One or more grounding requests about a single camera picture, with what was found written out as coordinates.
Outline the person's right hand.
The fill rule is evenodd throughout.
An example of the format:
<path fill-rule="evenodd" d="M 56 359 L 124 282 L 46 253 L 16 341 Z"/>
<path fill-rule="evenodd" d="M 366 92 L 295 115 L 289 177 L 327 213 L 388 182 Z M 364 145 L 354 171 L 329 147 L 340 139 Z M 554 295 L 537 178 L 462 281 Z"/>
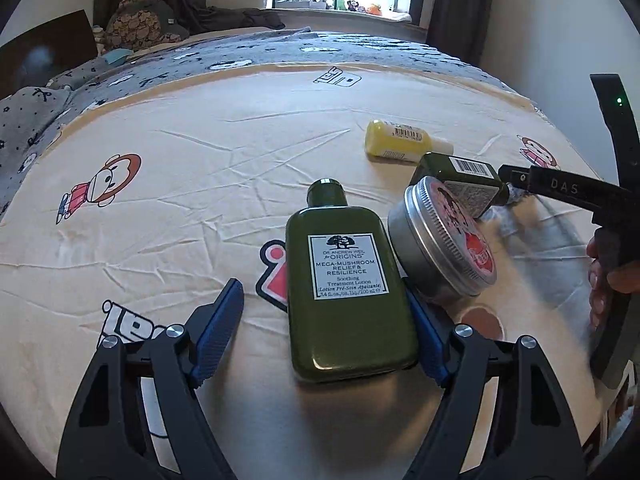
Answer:
<path fill-rule="evenodd" d="M 588 271 L 588 282 L 591 287 L 590 323 L 593 328 L 597 328 L 608 313 L 613 292 L 621 294 L 640 292 L 640 262 L 633 261 L 612 271 L 605 271 L 600 263 L 594 237 L 589 241 L 586 253 L 592 259 Z"/>

